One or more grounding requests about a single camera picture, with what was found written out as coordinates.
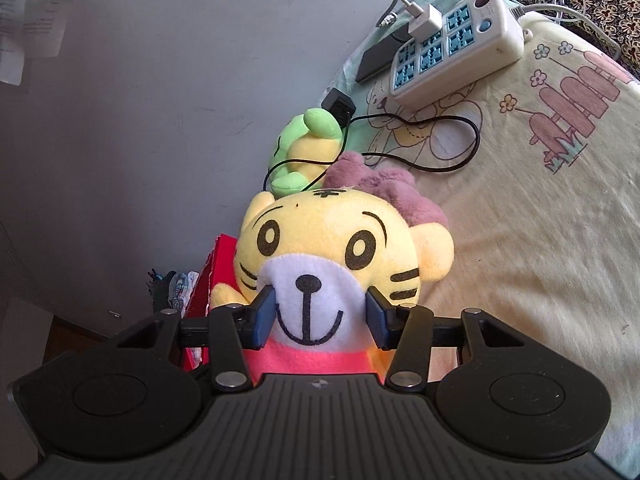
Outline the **yellow tiger plush toy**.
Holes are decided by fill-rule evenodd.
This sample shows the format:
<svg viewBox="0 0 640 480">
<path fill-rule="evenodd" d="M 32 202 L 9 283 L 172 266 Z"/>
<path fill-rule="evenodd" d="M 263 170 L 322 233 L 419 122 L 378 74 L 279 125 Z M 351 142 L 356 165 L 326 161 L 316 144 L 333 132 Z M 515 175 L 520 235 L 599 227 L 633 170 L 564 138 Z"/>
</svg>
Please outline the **yellow tiger plush toy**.
<svg viewBox="0 0 640 480">
<path fill-rule="evenodd" d="M 266 286 L 277 313 L 260 350 L 244 353 L 253 380 L 274 374 L 385 376 L 366 292 L 414 306 L 423 284 L 444 278 L 454 241 L 441 223 L 412 226 L 387 200 L 353 188 L 254 196 L 235 245 L 235 283 L 218 283 L 211 307 L 249 304 Z"/>
</svg>

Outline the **pink bear plush toy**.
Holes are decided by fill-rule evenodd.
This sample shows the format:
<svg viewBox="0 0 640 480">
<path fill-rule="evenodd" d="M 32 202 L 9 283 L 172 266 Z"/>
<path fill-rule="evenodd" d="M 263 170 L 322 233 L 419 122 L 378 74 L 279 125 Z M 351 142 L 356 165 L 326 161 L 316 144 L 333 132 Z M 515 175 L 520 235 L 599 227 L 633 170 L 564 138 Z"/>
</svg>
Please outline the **pink bear plush toy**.
<svg viewBox="0 0 640 480">
<path fill-rule="evenodd" d="M 446 214 L 416 188 L 416 180 L 408 170 L 390 167 L 372 169 L 363 156 L 345 152 L 334 162 L 323 178 L 322 188 L 353 188 L 389 202 L 409 226 L 439 223 L 449 228 Z"/>
</svg>

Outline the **red cardboard box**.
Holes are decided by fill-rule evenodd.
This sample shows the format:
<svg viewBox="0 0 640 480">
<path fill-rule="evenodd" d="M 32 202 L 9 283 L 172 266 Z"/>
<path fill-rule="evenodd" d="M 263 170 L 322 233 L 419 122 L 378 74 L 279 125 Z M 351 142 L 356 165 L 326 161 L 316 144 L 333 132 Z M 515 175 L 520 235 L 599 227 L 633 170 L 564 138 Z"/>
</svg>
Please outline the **red cardboard box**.
<svg viewBox="0 0 640 480">
<path fill-rule="evenodd" d="M 217 236 L 202 272 L 198 276 L 183 319 L 205 318 L 209 311 L 210 293 L 218 283 L 238 290 L 233 270 L 233 257 L 238 240 L 227 234 Z"/>
</svg>

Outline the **pile of folded clothes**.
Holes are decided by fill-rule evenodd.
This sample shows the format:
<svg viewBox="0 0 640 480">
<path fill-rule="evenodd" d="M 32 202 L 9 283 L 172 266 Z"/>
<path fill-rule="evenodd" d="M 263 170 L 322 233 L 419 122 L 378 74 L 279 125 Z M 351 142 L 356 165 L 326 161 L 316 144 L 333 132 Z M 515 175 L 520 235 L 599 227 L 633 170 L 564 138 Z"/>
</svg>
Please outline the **pile of folded clothes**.
<svg viewBox="0 0 640 480">
<path fill-rule="evenodd" d="M 148 291 L 153 311 L 174 309 L 184 318 L 200 274 L 195 271 L 169 271 L 160 275 L 157 270 L 151 269 L 148 277 Z"/>
</svg>

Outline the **green frog plush toy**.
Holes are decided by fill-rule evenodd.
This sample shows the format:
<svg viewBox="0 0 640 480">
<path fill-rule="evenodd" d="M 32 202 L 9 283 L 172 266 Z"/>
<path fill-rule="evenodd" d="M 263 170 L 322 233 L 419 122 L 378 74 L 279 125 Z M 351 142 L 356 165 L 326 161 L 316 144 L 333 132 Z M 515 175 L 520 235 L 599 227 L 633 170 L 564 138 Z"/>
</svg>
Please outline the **green frog plush toy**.
<svg viewBox="0 0 640 480">
<path fill-rule="evenodd" d="M 269 162 L 271 193 L 280 198 L 320 188 L 343 144 L 343 130 L 327 110 L 310 108 L 295 116 L 278 136 Z"/>
</svg>

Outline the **black smartphone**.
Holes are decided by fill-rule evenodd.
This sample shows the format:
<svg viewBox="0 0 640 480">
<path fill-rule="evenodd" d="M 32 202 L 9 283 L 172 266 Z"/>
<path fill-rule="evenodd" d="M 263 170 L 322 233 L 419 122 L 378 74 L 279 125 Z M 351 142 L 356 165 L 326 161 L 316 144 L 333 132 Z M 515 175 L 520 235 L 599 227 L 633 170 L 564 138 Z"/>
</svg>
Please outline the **black smartphone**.
<svg viewBox="0 0 640 480">
<path fill-rule="evenodd" d="M 408 25 L 402 25 L 390 32 L 374 46 L 363 53 L 355 81 L 357 84 L 389 70 L 397 51 L 411 39 L 408 33 Z"/>
</svg>

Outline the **white usb charger plug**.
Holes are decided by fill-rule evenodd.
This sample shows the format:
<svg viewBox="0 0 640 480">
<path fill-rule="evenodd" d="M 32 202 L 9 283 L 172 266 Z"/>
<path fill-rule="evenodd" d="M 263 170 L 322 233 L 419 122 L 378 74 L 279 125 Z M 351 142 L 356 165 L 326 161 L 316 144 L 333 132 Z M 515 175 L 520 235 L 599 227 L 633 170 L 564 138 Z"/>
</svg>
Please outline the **white usb charger plug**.
<svg viewBox="0 0 640 480">
<path fill-rule="evenodd" d="M 408 34 L 417 42 L 427 40 L 442 29 L 442 14 L 431 4 L 419 6 L 410 2 L 407 10 L 411 15 Z"/>
</svg>

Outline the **white power strip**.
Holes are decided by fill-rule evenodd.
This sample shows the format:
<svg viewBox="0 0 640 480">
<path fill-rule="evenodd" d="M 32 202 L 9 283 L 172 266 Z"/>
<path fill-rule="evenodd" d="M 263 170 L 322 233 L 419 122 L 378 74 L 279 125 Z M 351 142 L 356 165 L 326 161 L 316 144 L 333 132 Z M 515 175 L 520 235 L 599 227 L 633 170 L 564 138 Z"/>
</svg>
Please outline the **white power strip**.
<svg viewBox="0 0 640 480">
<path fill-rule="evenodd" d="M 524 32 L 503 0 L 462 0 L 442 28 L 395 54 L 390 98 L 418 110 L 518 61 Z"/>
</svg>

